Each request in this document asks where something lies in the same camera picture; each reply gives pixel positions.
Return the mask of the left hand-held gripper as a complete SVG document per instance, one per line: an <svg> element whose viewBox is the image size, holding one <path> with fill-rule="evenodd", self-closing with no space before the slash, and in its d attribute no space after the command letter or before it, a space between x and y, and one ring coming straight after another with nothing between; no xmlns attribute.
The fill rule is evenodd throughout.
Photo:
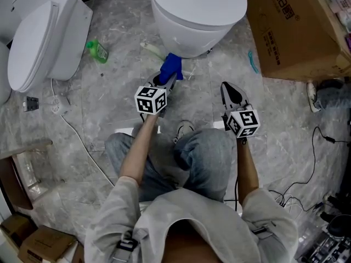
<svg viewBox="0 0 351 263"><path fill-rule="evenodd" d="M152 87L162 86L160 74L161 71L153 73L146 81L149 86L139 86L137 89L134 99L138 113L159 115L161 118L165 116L168 96L177 81L177 73L170 76L163 88Z"/></svg>

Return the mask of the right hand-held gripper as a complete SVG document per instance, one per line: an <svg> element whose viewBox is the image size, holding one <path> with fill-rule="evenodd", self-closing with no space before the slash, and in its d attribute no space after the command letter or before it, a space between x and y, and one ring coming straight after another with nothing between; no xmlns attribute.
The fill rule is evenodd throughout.
<svg viewBox="0 0 351 263"><path fill-rule="evenodd" d="M248 104L246 93L230 82L222 82L220 92L226 109L222 116L225 130L231 130L236 138L254 136L260 127L260 120L257 110Z"/></svg>

